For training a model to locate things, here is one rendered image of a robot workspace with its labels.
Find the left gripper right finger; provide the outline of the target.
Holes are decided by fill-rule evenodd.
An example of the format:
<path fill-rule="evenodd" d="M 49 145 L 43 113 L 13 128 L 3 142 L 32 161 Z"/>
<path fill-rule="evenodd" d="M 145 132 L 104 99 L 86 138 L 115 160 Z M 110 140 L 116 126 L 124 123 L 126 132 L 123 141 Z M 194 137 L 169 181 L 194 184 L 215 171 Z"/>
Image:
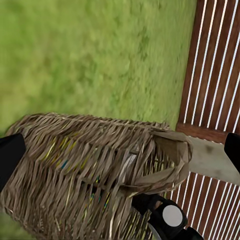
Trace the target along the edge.
<path fill-rule="evenodd" d="M 228 133 L 224 151 L 235 165 L 236 169 L 240 173 L 240 135 L 235 133 Z"/>

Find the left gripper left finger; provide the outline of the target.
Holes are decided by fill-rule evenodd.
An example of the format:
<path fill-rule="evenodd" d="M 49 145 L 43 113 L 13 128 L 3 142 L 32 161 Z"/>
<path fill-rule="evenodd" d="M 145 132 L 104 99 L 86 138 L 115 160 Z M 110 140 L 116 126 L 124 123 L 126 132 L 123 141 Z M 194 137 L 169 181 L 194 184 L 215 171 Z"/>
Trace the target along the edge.
<path fill-rule="evenodd" d="M 21 133 L 0 138 L 0 193 L 26 152 Z"/>

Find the wicker basket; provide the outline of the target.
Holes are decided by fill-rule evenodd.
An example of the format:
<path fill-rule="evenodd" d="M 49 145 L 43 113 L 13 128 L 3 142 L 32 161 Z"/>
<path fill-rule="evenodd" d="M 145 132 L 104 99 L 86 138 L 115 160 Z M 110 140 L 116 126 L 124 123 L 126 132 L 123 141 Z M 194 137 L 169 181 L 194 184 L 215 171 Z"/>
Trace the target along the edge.
<path fill-rule="evenodd" d="M 26 152 L 0 193 L 0 209 L 37 240 L 152 240 L 152 211 L 142 216 L 133 197 L 165 197 L 190 178 L 194 144 L 166 120 L 37 113 L 5 137 L 18 133 Z M 129 154 L 136 157 L 119 178 Z"/>

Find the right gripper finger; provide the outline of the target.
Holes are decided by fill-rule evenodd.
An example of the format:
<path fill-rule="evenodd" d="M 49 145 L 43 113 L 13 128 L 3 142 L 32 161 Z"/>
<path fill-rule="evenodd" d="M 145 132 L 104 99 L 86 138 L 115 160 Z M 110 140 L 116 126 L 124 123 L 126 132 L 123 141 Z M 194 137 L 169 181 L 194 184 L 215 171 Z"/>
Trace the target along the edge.
<path fill-rule="evenodd" d="M 88 185 L 87 185 L 87 189 L 88 189 L 88 190 L 89 190 L 90 186 L 91 186 L 91 184 L 88 184 Z M 96 187 L 96 186 L 93 186 L 93 188 L 92 188 L 92 194 L 96 193 L 96 191 L 97 191 L 97 187 Z"/>

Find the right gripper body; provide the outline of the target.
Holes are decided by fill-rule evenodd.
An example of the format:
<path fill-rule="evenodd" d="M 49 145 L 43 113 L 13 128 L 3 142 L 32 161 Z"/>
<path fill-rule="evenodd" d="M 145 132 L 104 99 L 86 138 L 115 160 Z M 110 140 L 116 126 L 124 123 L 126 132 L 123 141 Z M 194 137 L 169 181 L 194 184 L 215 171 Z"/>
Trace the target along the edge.
<path fill-rule="evenodd" d="M 111 188 L 114 188 L 114 186 L 115 186 L 115 183 L 116 183 L 116 180 L 114 180 L 114 182 L 113 182 L 113 184 L 112 184 Z M 104 193 L 104 189 L 101 189 L 101 193 L 100 193 L 100 195 L 102 196 L 102 195 L 103 195 L 103 193 Z"/>

